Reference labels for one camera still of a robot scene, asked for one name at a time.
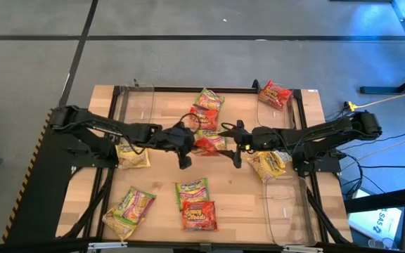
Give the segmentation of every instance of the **snack bag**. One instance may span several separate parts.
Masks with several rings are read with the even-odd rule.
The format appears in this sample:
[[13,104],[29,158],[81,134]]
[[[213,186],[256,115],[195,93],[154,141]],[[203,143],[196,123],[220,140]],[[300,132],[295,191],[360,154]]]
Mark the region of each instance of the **snack bag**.
[[215,231],[217,218],[215,216],[215,203],[184,202],[182,210],[182,225],[185,231]]
[[218,96],[215,92],[204,88],[196,98],[195,105],[208,110],[220,110],[224,103],[224,97]]
[[281,111],[291,95],[291,90],[283,89],[278,84],[269,80],[265,88],[260,91],[259,100]]
[[195,155],[202,155],[202,156],[219,155],[219,153],[217,152],[217,148],[215,147],[215,144],[213,144],[207,138],[199,138],[198,140],[195,141],[194,145],[198,147],[197,150],[191,151]]
[[175,183],[175,187],[179,210],[182,210],[185,201],[209,201],[209,183],[207,179],[200,179],[192,183]]
[[281,169],[285,169],[285,165],[292,161],[292,157],[287,152],[273,151],[278,159],[278,166]]
[[[196,114],[201,121],[200,130],[217,130],[217,121],[218,121],[218,110],[206,110],[204,108],[192,107],[190,109],[191,113]],[[190,128],[198,128],[198,119],[195,117],[190,118]]]
[[143,218],[154,199],[155,195],[144,193],[131,187],[126,196],[124,196],[123,201],[113,211],[113,214],[123,218],[123,221],[126,223],[136,225]]
[[198,138],[206,138],[214,144],[217,150],[226,150],[226,138],[218,135],[218,131],[199,130],[196,134]]
[[248,158],[247,161],[254,170],[259,174],[262,182],[272,177],[280,176],[285,170],[278,166],[278,155],[273,152],[259,152],[254,158]]
[[134,230],[137,228],[138,225],[130,224],[124,221],[124,219],[121,219],[118,216],[115,216],[113,214],[115,207],[109,210],[106,214],[103,215],[103,222],[110,228],[112,231],[118,235],[120,240],[123,242],[126,240],[129,236],[132,235]]
[[[143,148],[134,146],[135,150],[139,153]],[[150,167],[151,164],[148,158],[148,150],[144,150],[140,155],[137,155],[129,144],[119,144],[117,145],[117,154],[119,169],[130,169],[130,168],[143,168]]]

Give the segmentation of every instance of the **wooden tabletop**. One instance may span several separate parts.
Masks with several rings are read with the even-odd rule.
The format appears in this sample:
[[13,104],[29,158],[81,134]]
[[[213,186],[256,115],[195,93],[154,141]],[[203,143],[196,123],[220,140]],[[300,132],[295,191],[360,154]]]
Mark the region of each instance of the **wooden tabletop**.
[[[113,88],[113,86],[95,86],[89,106],[92,113],[105,117],[108,115]],[[196,96],[196,93],[178,92],[155,92],[153,97],[151,93],[129,93],[124,121],[147,122],[150,119],[150,123],[161,124],[164,128],[171,127],[189,111]],[[290,126],[291,114],[286,109],[279,112],[268,105],[258,103],[255,94],[223,93],[222,96],[225,97],[225,102],[219,113],[219,124],[221,122],[235,124],[237,119],[241,119],[248,131],[260,125],[278,128]],[[312,126],[324,122],[318,91],[302,90],[302,97],[307,125]],[[229,140],[228,149],[234,148],[235,143]],[[148,150],[148,154],[151,167],[117,169],[113,178],[109,207],[115,206],[131,186],[157,195],[148,210],[146,220],[136,229],[129,240],[285,244],[301,239],[303,216],[294,209],[296,207],[293,206],[298,206],[295,201],[279,202],[285,203],[282,205],[288,213],[285,214],[285,217],[275,217],[276,214],[270,216],[271,219],[268,222],[271,223],[271,232],[281,231],[272,233],[275,240],[271,237],[270,225],[267,224],[264,212],[264,200],[268,201],[266,199],[270,196],[264,194],[264,186],[260,177],[246,162],[247,155],[243,156],[241,169],[236,169],[227,157],[190,155],[192,166],[180,170],[175,153]],[[285,170],[285,179],[298,180],[291,163]],[[84,168],[70,181],[57,236],[66,233],[87,208],[94,175],[94,168]],[[318,173],[317,176],[325,213],[341,234],[351,240],[338,180],[331,173]],[[208,178],[210,198],[215,201],[219,230],[183,231],[181,214],[176,205],[174,183],[188,183],[201,178]],[[312,228],[316,237],[319,238],[316,215],[313,210],[311,212]],[[97,223],[98,215],[95,215],[91,235],[96,233]],[[107,226],[104,229],[103,238],[118,240],[118,237]]]

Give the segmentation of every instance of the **yellow black hazard stripe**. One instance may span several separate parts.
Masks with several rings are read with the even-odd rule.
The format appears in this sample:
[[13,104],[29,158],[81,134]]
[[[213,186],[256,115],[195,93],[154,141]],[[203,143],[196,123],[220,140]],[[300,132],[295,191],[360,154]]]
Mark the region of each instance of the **yellow black hazard stripe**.
[[46,116],[45,124],[43,125],[43,129],[41,130],[40,137],[37,140],[37,144],[35,145],[35,149],[34,149],[34,152],[32,153],[32,158],[30,160],[29,166],[27,167],[25,179],[22,182],[21,189],[18,192],[17,199],[15,200],[15,204],[13,205],[11,215],[8,218],[8,223],[6,225],[6,229],[5,229],[3,237],[2,237],[3,242],[6,242],[6,240],[7,240],[7,236],[12,227],[13,220],[15,219],[15,215],[17,213],[18,206],[20,205],[21,199],[23,198],[23,193],[25,192],[27,182],[29,181],[29,178],[30,178],[30,175],[32,172],[32,168],[34,167],[34,163],[37,158],[37,154],[40,150],[41,142],[43,141],[43,136],[45,134],[46,128],[49,125],[50,117],[51,117],[51,110],[48,112],[48,114]]

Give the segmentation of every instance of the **yellow cable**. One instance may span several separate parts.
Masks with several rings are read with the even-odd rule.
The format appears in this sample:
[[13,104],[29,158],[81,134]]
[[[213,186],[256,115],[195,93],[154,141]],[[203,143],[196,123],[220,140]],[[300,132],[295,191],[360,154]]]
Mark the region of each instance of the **yellow cable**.
[[349,109],[350,109],[352,112],[354,112],[354,110],[357,109],[357,108],[364,108],[364,107],[367,107],[367,106],[369,106],[369,105],[375,105],[375,104],[377,104],[377,103],[389,101],[389,100],[392,100],[392,99],[395,99],[395,98],[401,98],[401,97],[404,97],[404,96],[405,96],[405,93],[402,94],[402,95],[393,96],[393,97],[390,97],[390,98],[378,100],[378,101],[376,101],[376,102],[367,103],[367,104],[365,104],[365,105],[355,105],[355,104],[353,104],[353,103],[351,103],[351,102],[348,102],[348,105],[349,105]]
[[[357,160],[357,162],[360,161],[360,160],[362,160],[362,159],[364,159],[364,158],[370,157],[371,155],[376,155],[377,153],[380,153],[380,152],[382,152],[382,151],[389,150],[390,148],[394,148],[394,147],[396,147],[396,146],[398,146],[398,145],[401,145],[402,143],[405,143],[405,140],[404,140],[404,141],[401,141],[401,142],[398,142],[398,143],[396,143],[396,144],[393,144],[393,145],[391,145],[391,146],[389,146],[389,147],[383,148],[383,149],[381,149],[381,150],[375,151],[375,152],[373,152],[373,153],[371,153],[371,154],[368,154],[368,155],[366,155],[366,156],[364,156],[364,157],[361,157],[361,158],[359,158],[359,159]],[[349,166],[351,166],[351,165],[353,165],[353,164],[355,164],[355,163],[356,163],[356,161],[354,161],[354,162],[348,164],[345,168],[342,169],[342,171],[344,171],[346,168],[348,168]]]

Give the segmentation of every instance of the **metal bracket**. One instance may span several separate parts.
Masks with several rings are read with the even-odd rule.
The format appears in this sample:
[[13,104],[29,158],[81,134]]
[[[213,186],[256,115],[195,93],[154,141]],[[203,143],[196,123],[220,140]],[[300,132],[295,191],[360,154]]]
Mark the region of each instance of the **metal bracket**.
[[285,245],[283,246],[284,252],[293,252],[293,253],[323,253],[322,248],[315,247],[305,247],[305,246],[294,246],[294,245]]
[[201,252],[211,252],[212,251],[212,243],[200,243],[200,251]]
[[92,242],[89,243],[89,247],[87,249],[118,249],[123,247],[127,247],[127,242]]

